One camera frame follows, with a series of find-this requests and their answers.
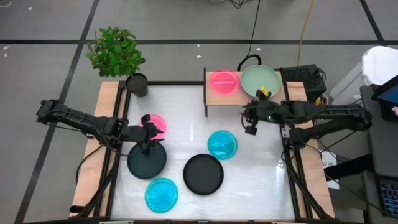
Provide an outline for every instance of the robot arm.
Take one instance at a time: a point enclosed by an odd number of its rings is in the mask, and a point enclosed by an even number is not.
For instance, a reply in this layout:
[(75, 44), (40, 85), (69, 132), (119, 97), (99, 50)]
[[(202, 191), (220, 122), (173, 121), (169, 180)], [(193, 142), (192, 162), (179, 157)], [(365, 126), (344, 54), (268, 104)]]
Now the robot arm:
[(58, 100), (42, 100), (41, 105), (36, 113), (37, 122), (67, 124), (79, 129), (83, 134), (93, 135), (100, 144), (106, 146), (112, 146), (118, 141), (145, 143), (149, 142), (151, 137), (162, 133), (153, 123), (148, 122), (148, 114), (141, 118), (143, 127), (127, 126), (128, 121), (105, 116), (96, 117), (71, 109)]
[(259, 99), (248, 103), (243, 112), (246, 121), (251, 124), (245, 127), (245, 132), (249, 134), (256, 134), (258, 121), (291, 125), (302, 124), (312, 119), (331, 119), (312, 128), (290, 129), (290, 143), (304, 147), (311, 138), (320, 138), (343, 129), (365, 131), (372, 126), (371, 114), (359, 105), (317, 106), (305, 101), (283, 101), (279, 105), (269, 101), (269, 97), (263, 91), (258, 90), (257, 96)]

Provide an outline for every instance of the light green plate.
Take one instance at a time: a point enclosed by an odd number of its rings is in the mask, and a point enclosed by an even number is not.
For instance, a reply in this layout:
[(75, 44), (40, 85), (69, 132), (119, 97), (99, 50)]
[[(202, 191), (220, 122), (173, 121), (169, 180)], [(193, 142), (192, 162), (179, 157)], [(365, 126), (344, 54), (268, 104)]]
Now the light green plate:
[(279, 92), (280, 81), (278, 74), (272, 68), (265, 65), (252, 65), (243, 70), (241, 86), (252, 97), (256, 97), (257, 90), (264, 87), (271, 92), (272, 97)]

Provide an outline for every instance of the potted plant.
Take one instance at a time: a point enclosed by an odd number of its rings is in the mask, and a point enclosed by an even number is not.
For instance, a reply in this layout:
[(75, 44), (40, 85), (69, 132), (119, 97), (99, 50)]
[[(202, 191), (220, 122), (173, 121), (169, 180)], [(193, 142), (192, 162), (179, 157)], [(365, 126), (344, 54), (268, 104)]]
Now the potted plant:
[(107, 29), (100, 28), (101, 37), (87, 43), (86, 57), (91, 61), (94, 69), (99, 69), (101, 77), (128, 76), (127, 89), (138, 97), (148, 93), (148, 81), (145, 75), (136, 73), (139, 66), (145, 63), (141, 57), (141, 51), (136, 49), (136, 37), (126, 29), (118, 27)]

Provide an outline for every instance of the blue bowl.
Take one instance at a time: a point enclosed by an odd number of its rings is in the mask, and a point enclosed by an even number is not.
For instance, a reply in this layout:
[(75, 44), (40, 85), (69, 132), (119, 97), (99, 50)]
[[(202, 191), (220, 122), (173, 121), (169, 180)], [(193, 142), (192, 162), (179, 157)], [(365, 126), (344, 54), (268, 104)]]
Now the blue bowl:
[(229, 159), (238, 150), (238, 141), (229, 131), (216, 131), (209, 137), (207, 148), (217, 159)]
[(155, 213), (168, 212), (177, 203), (177, 199), (177, 186), (167, 178), (152, 181), (145, 191), (145, 203)]

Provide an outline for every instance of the black plant pot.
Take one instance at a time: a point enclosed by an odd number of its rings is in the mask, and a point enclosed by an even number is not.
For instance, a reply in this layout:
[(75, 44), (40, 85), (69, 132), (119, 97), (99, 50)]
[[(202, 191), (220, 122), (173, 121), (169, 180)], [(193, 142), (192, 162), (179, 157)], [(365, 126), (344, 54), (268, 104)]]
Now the black plant pot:
[(148, 94), (148, 79), (141, 73), (133, 74), (127, 78), (126, 87), (137, 97), (144, 97)]

